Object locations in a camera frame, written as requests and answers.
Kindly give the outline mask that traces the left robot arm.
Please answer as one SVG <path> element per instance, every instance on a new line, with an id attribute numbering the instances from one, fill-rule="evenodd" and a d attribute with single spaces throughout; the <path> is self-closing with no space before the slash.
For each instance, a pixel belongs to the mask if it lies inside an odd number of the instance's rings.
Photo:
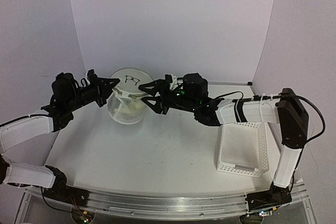
<path id="1" fill-rule="evenodd" d="M 39 111 L 1 124 L 1 154 L 40 135 L 58 132 L 74 119 L 73 112 L 91 103 L 107 104 L 118 78 L 100 78 L 89 70 L 82 84 L 70 72 L 60 73 L 52 83 L 50 103 Z M 13 163 L 1 157 L 1 184 L 49 188 L 59 201 L 70 197 L 70 189 L 56 181 L 61 173 L 49 166 Z"/>

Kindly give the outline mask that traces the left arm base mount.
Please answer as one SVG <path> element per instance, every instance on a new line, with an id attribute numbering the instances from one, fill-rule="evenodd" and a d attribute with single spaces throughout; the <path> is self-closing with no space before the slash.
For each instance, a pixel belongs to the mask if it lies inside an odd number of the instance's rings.
<path id="1" fill-rule="evenodd" d="M 73 204 L 78 207 L 85 207 L 87 205 L 89 198 L 89 192 L 87 190 L 68 186 L 67 177 L 61 170 L 49 165 L 46 165 L 45 167 L 51 170 L 55 175 L 55 181 L 51 188 L 44 189 L 44 197 L 59 202 Z"/>

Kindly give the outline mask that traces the white mesh laundry bag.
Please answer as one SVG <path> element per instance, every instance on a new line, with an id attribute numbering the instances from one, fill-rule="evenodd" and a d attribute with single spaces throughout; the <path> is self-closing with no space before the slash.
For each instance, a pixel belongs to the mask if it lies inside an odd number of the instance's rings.
<path id="1" fill-rule="evenodd" d="M 124 125 L 139 123 L 146 110 L 141 99 L 148 95 L 139 86 L 152 82 L 152 77 L 137 68 L 119 69 L 111 77 L 120 79 L 120 82 L 112 89 L 113 93 L 108 99 L 107 110 L 110 117 Z"/>

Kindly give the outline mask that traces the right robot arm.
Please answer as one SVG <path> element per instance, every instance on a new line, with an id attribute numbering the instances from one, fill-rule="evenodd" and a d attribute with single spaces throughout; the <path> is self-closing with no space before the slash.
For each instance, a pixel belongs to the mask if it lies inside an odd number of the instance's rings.
<path id="1" fill-rule="evenodd" d="M 222 142 L 240 138 L 258 141 L 258 168 L 223 161 L 228 149 L 221 147 L 217 170 L 222 172 L 260 176 L 268 168 L 266 140 L 261 132 L 267 123 L 278 124 L 282 149 L 275 176 L 269 189 L 251 193 L 249 197 L 255 202 L 275 205 L 290 196 L 302 151 L 311 141 L 309 115 L 304 108 L 308 103 L 306 98 L 290 88 L 284 88 L 277 95 L 231 99 L 226 93 L 210 98 L 208 82 L 198 73 L 181 78 L 168 74 L 164 79 L 139 85 L 139 90 L 146 93 L 143 102 L 157 114 L 167 114 L 169 109 L 182 110 L 193 113 L 194 119 L 203 125 L 221 127 Z"/>

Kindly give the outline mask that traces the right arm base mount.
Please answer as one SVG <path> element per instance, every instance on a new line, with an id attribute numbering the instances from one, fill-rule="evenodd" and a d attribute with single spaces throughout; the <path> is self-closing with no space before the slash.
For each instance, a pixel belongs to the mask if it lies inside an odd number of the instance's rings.
<path id="1" fill-rule="evenodd" d="M 268 190 L 247 194 L 246 201 L 249 212 L 267 210 L 290 203 L 292 201 L 291 190 L 289 186 L 282 188 L 271 183 Z"/>

